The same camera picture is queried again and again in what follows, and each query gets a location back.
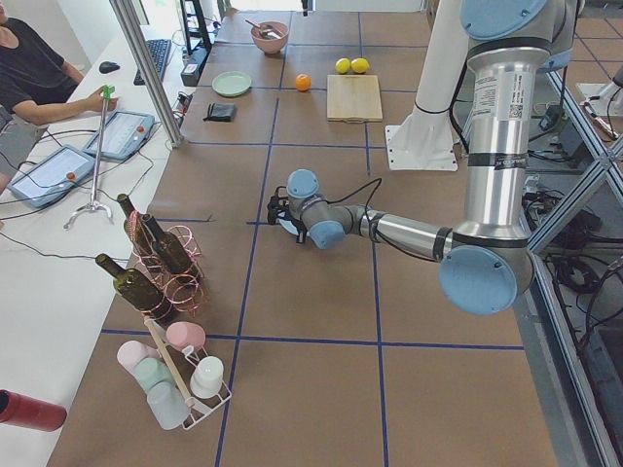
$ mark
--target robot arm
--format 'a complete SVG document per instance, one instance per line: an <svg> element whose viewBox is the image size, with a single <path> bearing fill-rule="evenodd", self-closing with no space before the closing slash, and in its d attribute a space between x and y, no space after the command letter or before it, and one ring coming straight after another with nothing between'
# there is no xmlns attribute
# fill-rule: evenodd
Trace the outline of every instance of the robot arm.
<svg viewBox="0 0 623 467"><path fill-rule="evenodd" d="M519 219L534 78L539 68L567 64L578 10L579 0L463 0L466 65L476 81L464 220L453 229L329 204L308 170L288 179L286 216L319 248L359 234L440 262L442 288L462 309L491 314L511 306L533 279ZM269 221L275 207L273 199Z"/></svg>

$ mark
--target computer mouse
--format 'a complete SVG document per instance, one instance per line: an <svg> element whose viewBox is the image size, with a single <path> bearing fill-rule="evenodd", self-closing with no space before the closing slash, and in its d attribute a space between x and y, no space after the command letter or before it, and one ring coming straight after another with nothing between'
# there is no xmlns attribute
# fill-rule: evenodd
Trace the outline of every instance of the computer mouse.
<svg viewBox="0 0 623 467"><path fill-rule="evenodd" d="M110 73L111 71L115 71L121 68L118 63L114 61L102 61L99 64L99 72L102 74Z"/></svg>

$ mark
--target bowl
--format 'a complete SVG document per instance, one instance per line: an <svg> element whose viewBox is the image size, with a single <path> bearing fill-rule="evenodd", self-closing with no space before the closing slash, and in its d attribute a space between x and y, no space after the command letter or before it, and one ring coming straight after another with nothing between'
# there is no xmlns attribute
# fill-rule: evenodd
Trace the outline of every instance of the bowl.
<svg viewBox="0 0 623 467"><path fill-rule="evenodd" d="M286 24L278 21L263 21L260 25L269 24L276 29L282 37L278 39L265 39L260 36L260 30L258 27L253 26L251 28L251 37L257 48L264 52L264 54L278 54L281 49L288 43L288 36L290 31Z"/></svg>

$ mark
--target tripod base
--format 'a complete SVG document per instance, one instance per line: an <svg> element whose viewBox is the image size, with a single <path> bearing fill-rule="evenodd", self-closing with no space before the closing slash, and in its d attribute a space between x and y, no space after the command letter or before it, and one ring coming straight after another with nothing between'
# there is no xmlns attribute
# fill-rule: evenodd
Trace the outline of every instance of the tripod base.
<svg viewBox="0 0 623 467"><path fill-rule="evenodd" d="M74 221L80 214L83 214L85 212L95 212L95 211L105 211L106 215L108 216L108 220L110 221L111 224L113 223L113 211L110 210L110 207L95 200L76 209L74 213L71 215L71 217L69 218L69 220L67 221L67 223L62 227L66 231L68 231L69 229L71 229L71 226L73 226Z"/></svg>

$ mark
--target keyboard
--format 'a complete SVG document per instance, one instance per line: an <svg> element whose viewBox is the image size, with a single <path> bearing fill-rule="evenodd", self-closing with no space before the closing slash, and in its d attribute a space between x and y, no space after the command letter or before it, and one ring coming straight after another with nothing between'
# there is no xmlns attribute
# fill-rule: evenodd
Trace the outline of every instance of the keyboard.
<svg viewBox="0 0 623 467"><path fill-rule="evenodd" d="M168 51L171 48L170 39L149 39L147 42L147 49L154 60L156 65L156 71L158 76L162 80L165 76L166 66L168 64ZM136 76L134 77L134 84L142 86L145 84L145 80L140 76L140 70L136 70Z"/></svg>

